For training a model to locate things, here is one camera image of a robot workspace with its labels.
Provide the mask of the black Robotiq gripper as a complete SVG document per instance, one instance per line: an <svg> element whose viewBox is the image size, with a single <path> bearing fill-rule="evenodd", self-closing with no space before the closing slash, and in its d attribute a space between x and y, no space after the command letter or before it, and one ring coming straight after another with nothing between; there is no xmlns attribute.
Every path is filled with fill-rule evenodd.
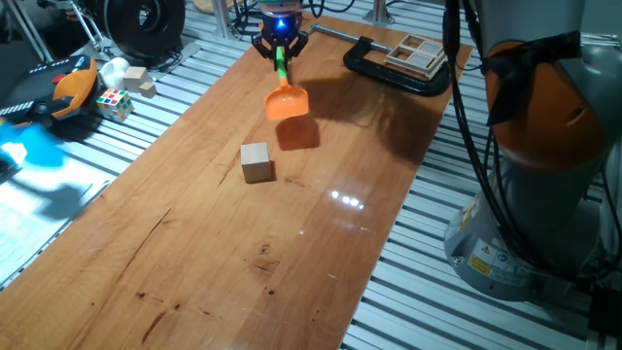
<svg viewBox="0 0 622 350"><path fill-rule="evenodd" d="M262 15L261 34L252 36L252 45L262 58L268 60L275 59L272 47L285 47L286 59L292 59L300 55L308 40L307 32L298 31L296 12L269 13Z"/></svg>

